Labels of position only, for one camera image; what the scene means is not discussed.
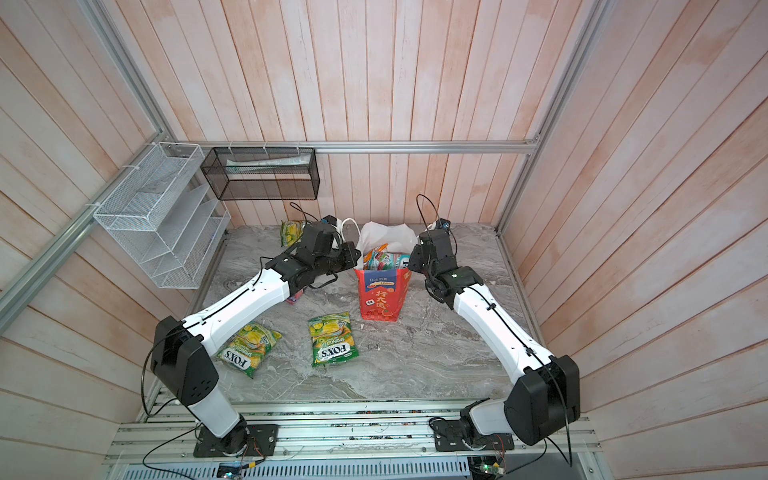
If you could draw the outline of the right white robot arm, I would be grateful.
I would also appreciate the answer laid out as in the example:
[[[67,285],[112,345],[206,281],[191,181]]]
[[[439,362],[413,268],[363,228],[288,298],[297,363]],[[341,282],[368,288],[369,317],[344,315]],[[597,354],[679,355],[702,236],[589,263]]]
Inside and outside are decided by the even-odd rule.
[[[462,413],[463,437],[515,435],[532,446],[578,420],[580,372],[567,355],[554,356],[525,332],[494,298],[483,279],[460,266],[452,235],[422,232],[408,268],[425,277],[430,296],[466,320],[497,356],[510,381],[507,398],[484,400]]]

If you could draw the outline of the teal red Fox's candy bag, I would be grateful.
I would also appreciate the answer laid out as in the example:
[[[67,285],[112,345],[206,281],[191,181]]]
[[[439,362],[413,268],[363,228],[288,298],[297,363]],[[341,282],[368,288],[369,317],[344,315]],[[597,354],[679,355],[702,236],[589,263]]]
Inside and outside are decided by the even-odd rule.
[[[409,260],[409,254],[389,252],[388,245],[384,244],[365,254],[363,269],[378,271],[407,269]]]

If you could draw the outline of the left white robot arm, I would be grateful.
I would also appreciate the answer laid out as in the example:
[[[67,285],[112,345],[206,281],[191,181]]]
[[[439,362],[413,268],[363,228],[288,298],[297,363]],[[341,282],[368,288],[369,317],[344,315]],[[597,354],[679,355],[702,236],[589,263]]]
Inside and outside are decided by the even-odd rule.
[[[361,252],[342,237],[342,224],[332,216],[308,222],[300,238],[269,258],[259,272],[211,306],[177,320],[169,316],[156,326],[148,354],[152,374],[202,424],[205,440],[225,456],[242,453],[248,425],[218,386],[212,357],[250,321],[316,278],[353,269]]]

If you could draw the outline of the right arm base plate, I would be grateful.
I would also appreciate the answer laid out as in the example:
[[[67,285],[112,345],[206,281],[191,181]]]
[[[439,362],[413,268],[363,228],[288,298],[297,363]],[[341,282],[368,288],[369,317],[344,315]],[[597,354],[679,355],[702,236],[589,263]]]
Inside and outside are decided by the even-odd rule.
[[[514,439],[509,434],[480,435],[466,419],[447,420],[432,417],[428,426],[433,432],[434,446],[438,452],[494,451],[505,453],[514,449]]]

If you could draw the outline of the red paper bag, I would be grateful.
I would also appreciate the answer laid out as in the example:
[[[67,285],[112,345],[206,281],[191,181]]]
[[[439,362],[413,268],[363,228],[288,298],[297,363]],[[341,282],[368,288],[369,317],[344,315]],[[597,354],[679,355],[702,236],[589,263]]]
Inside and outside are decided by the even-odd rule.
[[[416,245],[415,232],[405,224],[386,226],[376,222],[366,223],[357,248],[363,254],[355,267],[359,293],[360,314],[364,320],[395,322],[405,304],[411,271],[364,270],[366,253],[387,244],[388,251],[411,254]]]

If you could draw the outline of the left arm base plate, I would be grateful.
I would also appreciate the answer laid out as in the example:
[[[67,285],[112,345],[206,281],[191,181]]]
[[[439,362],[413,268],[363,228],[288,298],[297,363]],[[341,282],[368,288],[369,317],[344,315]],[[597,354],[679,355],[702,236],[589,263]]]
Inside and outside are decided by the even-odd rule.
[[[193,450],[194,458],[237,457],[255,455],[269,457],[274,454],[278,438],[277,424],[253,424],[241,421],[224,437],[216,437],[202,426]]]

